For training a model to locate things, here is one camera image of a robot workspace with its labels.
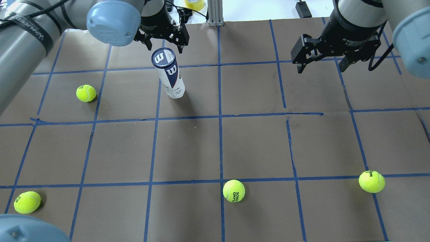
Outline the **black power adapter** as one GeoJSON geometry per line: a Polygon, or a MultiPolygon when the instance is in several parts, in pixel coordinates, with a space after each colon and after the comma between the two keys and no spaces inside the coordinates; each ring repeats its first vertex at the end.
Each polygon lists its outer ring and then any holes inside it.
{"type": "Polygon", "coordinates": [[[312,18],[313,17],[306,1],[304,1],[304,0],[299,0],[295,5],[295,9],[299,15],[299,18],[312,18]]]}

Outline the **tennis ball front centre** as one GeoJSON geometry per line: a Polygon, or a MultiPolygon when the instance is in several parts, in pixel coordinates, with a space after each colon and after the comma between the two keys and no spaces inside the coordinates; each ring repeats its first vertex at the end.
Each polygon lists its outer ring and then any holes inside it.
{"type": "Polygon", "coordinates": [[[374,170],[362,172],[358,181],[360,187],[369,193],[379,193],[386,185],[384,176],[374,170]]]}

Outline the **aluminium frame post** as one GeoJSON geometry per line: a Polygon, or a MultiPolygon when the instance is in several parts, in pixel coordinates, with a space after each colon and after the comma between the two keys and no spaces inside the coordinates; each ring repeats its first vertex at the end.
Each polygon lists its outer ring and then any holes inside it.
{"type": "Polygon", "coordinates": [[[224,26],[223,3],[222,0],[207,1],[208,26],[222,27],[224,26]]]}

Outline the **tennis ball far left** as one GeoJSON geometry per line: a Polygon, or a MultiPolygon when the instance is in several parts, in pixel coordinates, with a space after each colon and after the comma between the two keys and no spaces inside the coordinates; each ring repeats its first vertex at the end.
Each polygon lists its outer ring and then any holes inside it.
{"type": "Polygon", "coordinates": [[[17,213],[29,214],[37,210],[41,202],[41,196],[37,192],[28,191],[17,196],[13,205],[17,213]]]}

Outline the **tennis ball near base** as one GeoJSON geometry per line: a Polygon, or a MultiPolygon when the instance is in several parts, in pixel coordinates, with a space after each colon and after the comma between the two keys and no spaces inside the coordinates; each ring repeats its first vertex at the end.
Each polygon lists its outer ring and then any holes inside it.
{"type": "Polygon", "coordinates": [[[241,181],[229,180],[223,186],[223,196],[228,202],[237,203],[245,196],[245,186],[241,181]]]}

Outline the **white tennis ball can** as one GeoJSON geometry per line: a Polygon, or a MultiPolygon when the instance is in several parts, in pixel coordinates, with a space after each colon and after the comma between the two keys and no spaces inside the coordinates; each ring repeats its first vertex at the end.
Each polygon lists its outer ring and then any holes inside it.
{"type": "Polygon", "coordinates": [[[152,53],[152,64],[157,70],[165,92],[170,98],[181,98],[185,85],[176,60],[175,52],[167,47],[158,48],[152,53]]]}

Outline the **yellow tape roll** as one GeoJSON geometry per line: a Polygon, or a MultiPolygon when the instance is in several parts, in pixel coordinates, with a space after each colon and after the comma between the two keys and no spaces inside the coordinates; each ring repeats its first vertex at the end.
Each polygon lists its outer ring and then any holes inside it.
{"type": "Polygon", "coordinates": [[[204,0],[185,0],[184,4],[186,8],[192,9],[195,11],[201,11],[205,6],[204,0]]]}

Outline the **tennis ball middle grid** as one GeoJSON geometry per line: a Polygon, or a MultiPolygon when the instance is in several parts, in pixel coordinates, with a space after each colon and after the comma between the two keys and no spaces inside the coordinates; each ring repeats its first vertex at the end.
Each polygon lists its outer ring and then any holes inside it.
{"type": "Polygon", "coordinates": [[[81,85],[76,90],[76,97],[82,102],[91,102],[96,98],[96,90],[91,85],[81,85]]]}

